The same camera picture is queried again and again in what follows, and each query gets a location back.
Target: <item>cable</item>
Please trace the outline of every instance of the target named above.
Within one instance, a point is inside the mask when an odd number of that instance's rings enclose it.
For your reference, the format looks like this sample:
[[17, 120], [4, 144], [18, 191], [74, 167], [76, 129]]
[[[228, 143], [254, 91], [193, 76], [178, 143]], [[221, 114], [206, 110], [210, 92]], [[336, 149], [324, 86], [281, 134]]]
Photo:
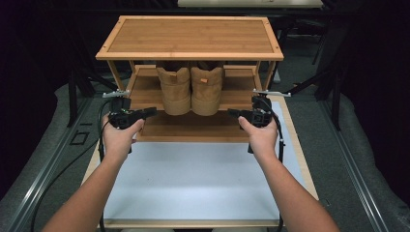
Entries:
[[57, 176], [47, 185], [47, 187], [44, 189], [44, 192], [42, 193], [42, 195], [39, 198], [39, 201], [37, 202], [37, 205], [34, 209], [34, 213], [33, 213], [33, 217], [31, 219], [31, 231], [34, 232], [34, 225], [36, 222], [36, 216], [37, 216], [37, 212], [40, 208], [40, 205], [44, 199], [45, 194], [49, 191], [49, 189], [51, 188], [51, 186], [57, 181], [57, 179], [63, 175], [63, 173], [73, 164], [75, 163], [78, 159], [80, 159], [86, 152], [88, 152], [88, 150], [90, 150], [90, 148], [92, 148], [96, 143], [97, 143], [98, 139], [95, 140], [89, 147], [87, 147], [87, 149], [85, 149], [85, 151], [83, 151], [80, 155], [78, 155], [75, 159], [73, 159], [65, 168], [63, 168], [62, 171], [60, 171]]
[[[277, 128], [278, 128], [278, 134], [279, 134], [279, 154], [278, 154], [278, 159], [281, 163], [283, 163], [283, 148], [284, 148], [284, 141], [283, 141], [283, 134], [281, 131], [281, 124], [279, 121], [279, 117], [278, 115], [274, 112], [274, 110], [272, 109], [272, 107], [270, 105], [268, 105], [265, 101], [262, 101], [259, 98], [256, 98], [258, 101], [263, 102], [268, 108], [269, 110], [271, 110], [271, 112], [273, 113], [272, 118], [275, 120], [275, 123], [277, 124]], [[279, 212], [279, 224], [277, 227], [277, 232], [280, 232], [283, 228], [283, 218], [281, 217], [281, 214]]]
[[[37, 202], [37, 204], [36, 204], [36, 206], [35, 206], [35, 208], [34, 208], [33, 216], [32, 216], [32, 218], [31, 218], [31, 225], [30, 225], [30, 231], [31, 231], [31, 232], [34, 232], [34, 227], [35, 227], [35, 223], [36, 223], [37, 212], [38, 212], [38, 210], [40, 209], [40, 205], [41, 205], [41, 203], [42, 203], [42, 201], [43, 201], [43, 199], [44, 199], [44, 197], [45, 197], [45, 194], [49, 191], [49, 189], [51, 188], [51, 186], [54, 185], [54, 183], [57, 181], [57, 179], [60, 178], [60, 176], [63, 175], [63, 173], [64, 173], [67, 169], [69, 169], [69, 167], [71, 167], [71, 166], [73, 165], [73, 163], [75, 163], [78, 159], [80, 159], [82, 156], [84, 156], [84, 154], [85, 154], [86, 152], [88, 152], [88, 150], [90, 150], [98, 141], [100, 141], [100, 144], [103, 144], [103, 129], [104, 129], [105, 126], [108, 124], [108, 122], [105, 123], [105, 125], [102, 127], [102, 115], [103, 115], [103, 109], [104, 109], [104, 107], [105, 107], [109, 102], [110, 102], [110, 101], [104, 102], [104, 103], [102, 104], [102, 106], [100, 107], [100, 110], [99, 110], [98, 123], [97, 123], [99, 138], [96, 139], [94, 142], [92, 142], [92, 144], [91, 144], [89, 147], [87, 147], [87, 148], [85, 149], [85, 151], [83, 151], [80, 155], [78, 155], [75, 159], [73, 159], [67, 166], [65, 166], [65, 167], [63, 168], [63, 170], [61, 170], [61, 171], [57, 174], [57, 176], [56, 176], [54, 179], [52, 179], [51, 182], [45, 187], [43, 193], [41, 194], [41, 196], [40, 196], [40, 198], [39, 198], [39, 201]], [[102, 218], [101, 218], [101, 220], [100, 220], [100, 228], [102, 229], [102, 232], [105, 231], [105, 228], [104, 228], [104, 226], [103, 226], [103, 216], [102, 216]]]

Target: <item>forearm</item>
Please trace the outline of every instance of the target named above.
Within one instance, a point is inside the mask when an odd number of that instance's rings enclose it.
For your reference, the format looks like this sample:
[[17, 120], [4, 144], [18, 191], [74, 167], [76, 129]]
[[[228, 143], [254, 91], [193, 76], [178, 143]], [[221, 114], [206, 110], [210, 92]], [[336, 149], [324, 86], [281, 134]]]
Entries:
[[272, 154], [259, 163], [289, 231], [338, 231], [328, 212]]
[[104, 160], [44, 231], [95, 231], [120, 167], [121, 163]]

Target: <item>hand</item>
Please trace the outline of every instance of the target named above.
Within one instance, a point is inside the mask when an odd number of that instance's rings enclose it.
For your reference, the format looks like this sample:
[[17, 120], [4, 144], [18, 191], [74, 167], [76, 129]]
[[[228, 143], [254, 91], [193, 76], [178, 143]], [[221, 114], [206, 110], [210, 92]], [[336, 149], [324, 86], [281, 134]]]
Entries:
[[118, 130], [112, 127], [108, 122], [108, 115], [102, 118], [103, 128], [102, 136], [103, 143], [105, 146], [105, 157], [104, 159], [110, 159], [118, 161], [122, 164], [130, 151], [131, 145], [136, 141], [132, 139], [133, 136], [142, 130], [144, 127], [144, 120], [139, 119], [129, 128], [124, 130]]
[[264, 156], [275, 156], [275, 145], [278, 139], [278, 126], [275, 120], [265, 128], [257, 128], [244, 117], [238, 118], [239, 124], [249, 135], [250, 147], [256, 159], [261, 162]]

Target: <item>boot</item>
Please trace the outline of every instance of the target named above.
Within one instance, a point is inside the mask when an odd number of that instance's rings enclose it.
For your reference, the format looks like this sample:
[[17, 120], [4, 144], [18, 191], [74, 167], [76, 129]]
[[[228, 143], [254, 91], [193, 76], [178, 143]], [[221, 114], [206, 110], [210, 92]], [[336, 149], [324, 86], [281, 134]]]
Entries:
[[198, 115], [210, 116], [217, 113], [220, 108], [223, 63], [198, 62], [197, 65], [198, 67], [190, 68], [192, 111]]
[[169, 115], [190, 111], [190, 70], [187, 62], [157, 62], [163, 109]]

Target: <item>table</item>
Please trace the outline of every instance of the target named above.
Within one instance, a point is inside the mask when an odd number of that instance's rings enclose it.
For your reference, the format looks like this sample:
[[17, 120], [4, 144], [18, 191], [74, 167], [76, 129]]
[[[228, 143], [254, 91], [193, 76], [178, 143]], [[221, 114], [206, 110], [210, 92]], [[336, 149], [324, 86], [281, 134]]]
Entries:
[[[283, 97], [271, 100], [286, 144], [283, 163], [318, 199], [286, 103]], [[98, 164], [97, 145], [84, 181]], [[247, 142], [139, 140], [104, 216], [109, 228], [259, 227], [278, 224], [278, 207]]]

